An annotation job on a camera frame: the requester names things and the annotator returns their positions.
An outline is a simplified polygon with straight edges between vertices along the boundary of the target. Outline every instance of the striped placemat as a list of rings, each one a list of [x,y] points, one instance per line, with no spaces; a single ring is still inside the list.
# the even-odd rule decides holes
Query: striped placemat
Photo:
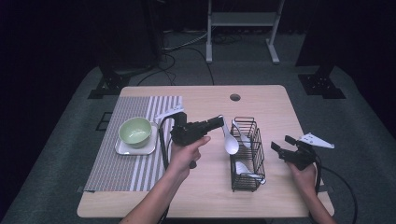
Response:
[[[143,117],[160,124],[155,117],[181,105],[181,96],[120,97],[107,126],[96,161],[84,190],[148,191],[163,175],[160,141],[153,153],[144,156],[120,155],[115,150],[121,124],[133,117]],[[164,139],[170,138],[173,120],[163,126]]]

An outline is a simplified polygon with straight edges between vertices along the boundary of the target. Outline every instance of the white plate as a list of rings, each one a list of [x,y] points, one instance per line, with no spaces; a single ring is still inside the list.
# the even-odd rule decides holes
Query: white plate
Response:
[[[158,126],[154,122],[151,122],[150,124],[151,124],[151,137],[147,145],[140,148],[134,148],[128,144],[125,144],[120,140],[120,138],[118,138],[115,146],[116,152],[124,156],[148,155],[151,152],[153,152],[155,150],[155,147],[157,146]]]

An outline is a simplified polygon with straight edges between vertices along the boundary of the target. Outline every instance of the table hole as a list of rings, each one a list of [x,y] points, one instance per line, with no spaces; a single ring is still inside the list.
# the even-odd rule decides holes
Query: table hole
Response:
[[[234,94],[231,94],[231,95],[230,95],[230,99],[231,99],[232,101],[239,101],[239,100],[241,99],[241,96],[238,95],[238,94],[236,94],[236,93],[234,93]]]

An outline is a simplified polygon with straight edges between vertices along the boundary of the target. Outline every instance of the power cord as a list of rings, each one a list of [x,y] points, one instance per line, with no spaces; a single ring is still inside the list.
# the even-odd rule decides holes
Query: power cord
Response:
[[[213,36],[213,43],[216,45],[231,45],[242,40],[241,35],[215,35]]]
[[[161,151],[163,154],[163,167],[165,168],[165,171],[169,166],[169,159],[168,159],[169,150],[168,149],[169,149],[169,145],[171,143],[171,139],[169,139],[168,145],[167,145],[167,147],[165,147],[165,140],[164,140],[164,136],[163,136],[163,125],[168,119],[170,119],[170,118],[163,119],[161,121],[160,127],[158,128],[158,132],[159,132],[159,136],[160,136]],[[163,216],[158,221],[158,224],[163,223],[163,221],[166,219],[166,217],[168,215],[168,211],[169,211],[169,205],[163,212]]]
[[[173,57],[173,56],[170,55],[170,54],[164,54],[164,56],[165,56],[165,58],[167,58],[167,57],[172,58],[172,59],[173,59],[173,61],[172,61],[172,66],[175,65],[175,62],[176,62],[175,57]],[[170,81],[170,83],[171,83],[171,86],[176,86],[176,83],[175,83],[176,74],[175,74],[175,73],[172,73],[172,72],[169,72],[168,69],[170,69],[170,68],[163,69],[163,68],[161,68],[160,66],[158,66],[158,68],[159,68],[160,70],[162,70],[162,71],[168,76],[168,79],[169,79],[169,81]]]
[[[213,78],[212,70],[210,69],[209,64],[206,62],[206,57],[205,57],[205,55],[204,55],[200,50],[194,49],[194,48],[178,48],[178,49],[169,50],[169,51],[167,51],[167,52],[174,52],[174,51],[183,50],[183,49],[193,50],[193,51],[197,52],[199,55],[201,55],[201,57],[204,59],[204,62],[205,62],[205,64],[206,64],[207,71],[209,72],[209,75],[210,75],[210,78],[211,78],[211,81],[212,81],[212,85],[214,86],[214,85],[215,85],[215,80],[214,80],[214,78]]]
[[[159,74],[159,73],[161,73],[161,72],[165,72],[165,74],[168,76],[169,80],[171,81],[171,85],[174,83],[175,78],[176,78],[176,75],[175,75],[175,77],[174,77],[173,79],[171,79],[171,78],[169,77],[169,74],[168,74],[167,70],[170,69],[170,68],[172,68],[172,67],[175,65],[176,59],[175,59],[175,57],[173,57],[172,55],[169,55],[169,54],[164,54],[164,55],[165,55],[165,56],[168,56],[168,57],[170,57],[170,58],[172,58],[172,60],[173,60],[172,63],[171,63],[168,67],[166,67],[166,68],[161,68],[160,66],[158,66],[158,68],[160,69],[160,71],[156,71],[156,72],[153,72],[153,73],[151,73],[151,74],[148,74],[147,76],[145,76],[144,78],[142,78],[139,82],[137,82],[136,86],[139,86],[140,84],[142,84],[142,82],[143,82],[144,80],[146,80],[147,78],[152,77],[152,76],[154,76],[154,75],[156,75],[156,74]]]
[[[317,158],[315,160],[315,165],[317,166],[317,181],[316,181],[316,184],[315,184],[316,193],[318,194],[318,190],[319,190],[319,187],[320,187],[321,170],[322,169],[325,170],[325,171],[328,171],[329,173],[331,173],[331,174],[333,174],[335,176],[337,176],[346,185],[346,187],[349,189],[349,192],[350,192],[350,194],[352,196],[353,203],[354,203],[354,214],[353,214],[352,224],[355,224],[356,220],[358,218],[358,201],[356,199],[356,195],[355,195],[352,187],[350,187],[350,185],[347,183],[347,181],[343,177],[341,177],[339,174],[337,174],[335,171],[331,170],[330,168],[322,166],[321,159],[320,159],[320,157],[318,155],[317,155]],[[317,224],[317,222],[312,218],[311,213],[309,213],[309,217],[310,217],[312,223]]]
[[[199,36],[199,37],[197,37],[197,38],[195,38],[195,39],[193,39],[193,40],[191,40],[189,42],[186,42],[184,44],[181,44],[181,45],[178,45],[178,46],[175,46],[175,47],[172,47],[172,48],[164,48],[164,50],[180,49],[180,48],[186,47],[188,45],[191,45],[193,43],[196,43],[196,42],[200,41],[201,39],[205,38],[206,36],[207,36],[207,33],[204,33],[203,35],[201,35],[201,36]]]
[[[356,195],[355,195],[355,192],[353,191],[352,187],[350,187],[350,185],[347,183],[347,181],[343,177],[341,177],[339,174],[337,174],[334,170],[331,170],[325,166],[322,166],[321,168],[323,170],[328,171],[329,173],[337,176],[342,182],[344,182],[346,187],[349,189],[350,195],[352,196],[353,203],[354,203],[354,214],[353,214],[352,223],[355,224],[356,220],[358,219],[358,200],[356,199]]]

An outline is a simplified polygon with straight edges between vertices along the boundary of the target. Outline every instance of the metal wire basket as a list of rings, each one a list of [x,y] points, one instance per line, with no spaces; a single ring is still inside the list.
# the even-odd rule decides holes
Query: metal wire basket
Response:
[[[232,189],[255,191],[265,183],[260,129],[254,118],[236,117],[233,120],[231,135],[239,143],[238,152],[230,155]]]

